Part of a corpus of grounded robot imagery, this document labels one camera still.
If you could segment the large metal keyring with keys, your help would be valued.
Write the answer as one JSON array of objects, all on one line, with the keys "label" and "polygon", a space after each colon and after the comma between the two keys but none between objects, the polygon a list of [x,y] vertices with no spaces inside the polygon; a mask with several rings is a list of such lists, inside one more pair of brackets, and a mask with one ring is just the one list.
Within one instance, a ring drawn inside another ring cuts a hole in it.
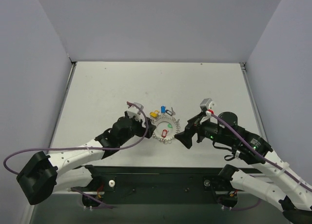
[{"label": "large metal keyring with keys", "polygon": [[180,132],[180,122],[175,115],[173,108],[167,109],[164,105],[160,110],[150,112],[151,122],[156,127],[153,139],[163,144],[171,144],[175,140],[175,135]]}]

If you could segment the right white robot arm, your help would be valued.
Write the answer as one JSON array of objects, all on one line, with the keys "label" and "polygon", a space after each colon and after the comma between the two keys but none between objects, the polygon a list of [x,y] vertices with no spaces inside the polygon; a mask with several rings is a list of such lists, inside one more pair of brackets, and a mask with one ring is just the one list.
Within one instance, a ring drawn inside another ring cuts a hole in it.
[{"label": "right white robot arm", "polygon": [[258,180],[227,164],[219,176],[228,181],[232,188],[265,200],[293,224],[312,222],[311,185],[292,171],[289,164],[261,136],[239,126],[235,113],[223,112],[216,116],[211,110],[201,112],[188,120],[184,131],[177,133],[175,138],[189,149],[193,145],[194,135],[198,143],[207,138],[213,144],[220,144],[220,150],[230,151],[233,159],[243,160],[272,181],[266,183]]}]

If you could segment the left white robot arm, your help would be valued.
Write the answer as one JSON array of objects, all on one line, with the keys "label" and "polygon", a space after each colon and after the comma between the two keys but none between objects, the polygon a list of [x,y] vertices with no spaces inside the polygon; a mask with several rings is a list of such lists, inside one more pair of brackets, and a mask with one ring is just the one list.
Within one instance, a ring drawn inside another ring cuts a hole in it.
[{"label": "left white robot arm", "polygon": [[57,178],[66,172],[115,154],[134,136],[149,139],[155,129],[150,118],[143,121],[139,114],[126,111],[111,128],[82,146],[53,154],[35,153],[17,175],[17,181],[29,204],[39,204],[53,193]]}]

